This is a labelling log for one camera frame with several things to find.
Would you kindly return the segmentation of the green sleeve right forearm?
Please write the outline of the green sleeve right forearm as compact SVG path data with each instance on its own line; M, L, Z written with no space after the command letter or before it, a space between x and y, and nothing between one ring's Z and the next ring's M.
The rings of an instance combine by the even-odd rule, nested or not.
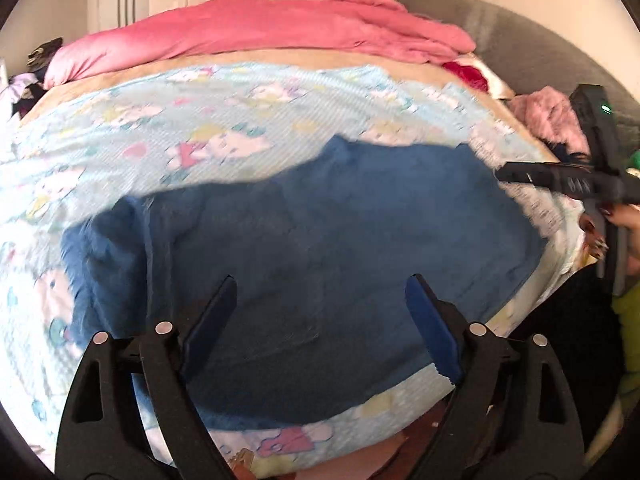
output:
M620 381L620 403L629 416L639 402L640 376L640 284L613 302L620 319L625 357L625 373Z

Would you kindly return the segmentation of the right hand painted nails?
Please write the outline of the right hand painted nails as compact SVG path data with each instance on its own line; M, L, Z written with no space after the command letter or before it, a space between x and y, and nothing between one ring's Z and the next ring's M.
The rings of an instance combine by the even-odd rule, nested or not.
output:
M614 226L628 230L627 275L637 276L640 252L639 207L613 204L601 206L600 211ZM580 216L579 227L585 233L585 245L590 255L601 259L605 254L604 238L588 214Z

